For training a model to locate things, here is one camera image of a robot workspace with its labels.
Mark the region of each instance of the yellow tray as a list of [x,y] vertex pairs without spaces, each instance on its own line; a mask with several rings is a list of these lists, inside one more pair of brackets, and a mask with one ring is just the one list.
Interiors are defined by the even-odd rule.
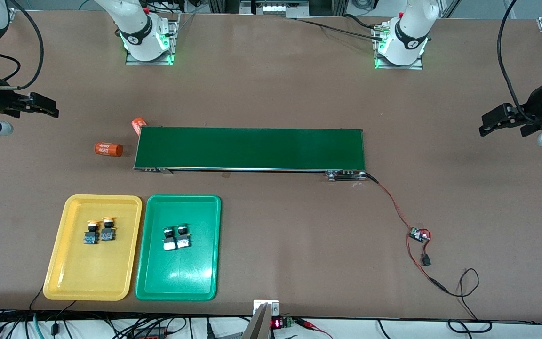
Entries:
[[[43,294],[52,300],[116,301],[129,292],[142,200],[132,195],[73,195],[64,204]],[[116,217],[116,239],[83,244],[89,220]]]

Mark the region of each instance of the brown table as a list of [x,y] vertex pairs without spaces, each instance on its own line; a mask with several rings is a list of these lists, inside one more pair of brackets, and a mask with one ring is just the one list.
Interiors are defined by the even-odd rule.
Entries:
[[[106,13],[32,15],[46,51],[30,90],[55,99],[60,118],[24,114],[0,137],[0,308],[27,308],[43,283],[70,195],[216,194],[215,299],[140,302],[130,292],[73,309],[248,314],[253,299],[269,298],[295,315],[467,317],[409,260],[407,230],[378,185],[137,172],[130,122],[142,116],[167,126],[363,129],[368,171],[433,233],[428,272],[454,290],[474,267],[481,284],[467,302],[479,317],[542,320],[542,149],[514,129],[478,135],[480,117],[510,101],[495,54],[498,21],[439,20],[423,71],[387,71],[374,69],[368,40],[273,16],[197,15],[174,66],[125,66]],[[348,19],[319,21],[365,33]],[[22,15],[0,51],[23,64],[14,84],[32,76],[37,40]],[[508,22],[503,52],[525,100],[542,84],[536,23]],[[0,75],[11,67],[0,60]],[[125,155],[97,156],[96,141],[124,144]],[[41,296],[35,307],[66,305]]]

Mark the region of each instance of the plastic tray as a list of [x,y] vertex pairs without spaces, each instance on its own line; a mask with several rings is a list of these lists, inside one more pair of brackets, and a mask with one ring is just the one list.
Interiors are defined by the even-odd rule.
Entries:
[[[73,195],[64,205],[43,294],[53,300],[116,301],[129,292],[142,200]],[[88,220],[116,217],[116,239],[83,244]]]
[[[216,195],[153,195],[143,224],[135,296],[206,301],[217,293],[221,200]],[[188,224],[190,247],[164,251],[163,229]]]

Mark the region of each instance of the green tray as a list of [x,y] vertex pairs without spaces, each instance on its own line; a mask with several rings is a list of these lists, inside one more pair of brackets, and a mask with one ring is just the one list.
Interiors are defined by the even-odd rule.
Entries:
[[[207,301],[217,293],[221,200],[216,195],[149,198],[135,296],[140,300]],[[190,247],[165,251],[163,229],[188,224]]]

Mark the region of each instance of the orange cylinder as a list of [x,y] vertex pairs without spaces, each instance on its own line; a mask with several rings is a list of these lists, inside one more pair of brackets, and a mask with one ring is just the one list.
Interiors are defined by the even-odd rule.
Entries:
[[135,129],[135,133],[137,133],[137,135],[141,135],[142,126],[147,126],[148,124],[146,124],[146,121],[143,118],[139,117],[133,119],[131,125],[133,125],[133,129]]
[[122,156],[122,145],[110,144],[110,142],[98,142],[95,144],[95,153],[101,156]]

